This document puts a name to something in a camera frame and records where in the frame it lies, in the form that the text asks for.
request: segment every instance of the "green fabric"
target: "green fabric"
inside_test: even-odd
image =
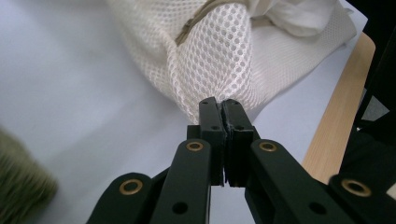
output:
[[[0,130],[0,224],[21,223],[47,205],[56,189],[22,144]]]

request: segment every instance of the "brass screw insert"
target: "brass screw insert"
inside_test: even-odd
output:
[[[259,144],[259,147],[264,150],[264,151],[268,151],[268,152],[273,152],[277,150],[276,145],[269,143],[269,142],[261,142]]]
[[[135,184],[135,188],[133,188],[133,189],[125,188],[127,185],[130,185],[130,184]],[[120,193],[123,195],[133,195],[133,194],[136,194],[137,192],[139,192],[142,188],[143,188],[142,181],[140,181],[138,179],[129,179],[129,180],[124,181],[120,185]]]
[[[372,195],[369,187],[354,179],[343,179],[341,181],[341,186],[349,193],[355,194],[356,196],[369,197]]]
[[[199,151],[204,148],[204,145],[200,142],[190,142],[186,145],[186,148],[190,151]]]

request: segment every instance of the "screw hole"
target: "screw hole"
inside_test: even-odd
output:
[[[193,148],[193,149],[197,149],[198,147],[199,147],[199,145],[196,144],[196,143],[192,143],[192,144],[190,145],[190,148]]]
[[[189,210],[189,206],[186,203],[175,203],[172,207],[174,213],[182,215]]]
[[[360,192],[363,192],[363,191],[364,191],[364,188],[363,188],[362,186],[360,186],[360,185],[358,185],[358,184],[355,184],[355,183],[349,183],[348,186],[349,186],[351,189],[356,190],[356,191],[360,191]]]
[[[137,188],[138,188],[138,185],[137,185],[137,183],[135,183],[135,182],[131,182],[131,183],[129,183],[129,184],[127,184],[127,185],[124,186],[124,189],[125,189],[126,191],[135,190],[135,189],[137,189]]]

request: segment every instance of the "white mesh bag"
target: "white mesh bag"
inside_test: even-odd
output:
[[[338,0],[107,0],[146,78],[197,123],[198,103],[263,105],[356,34]]]

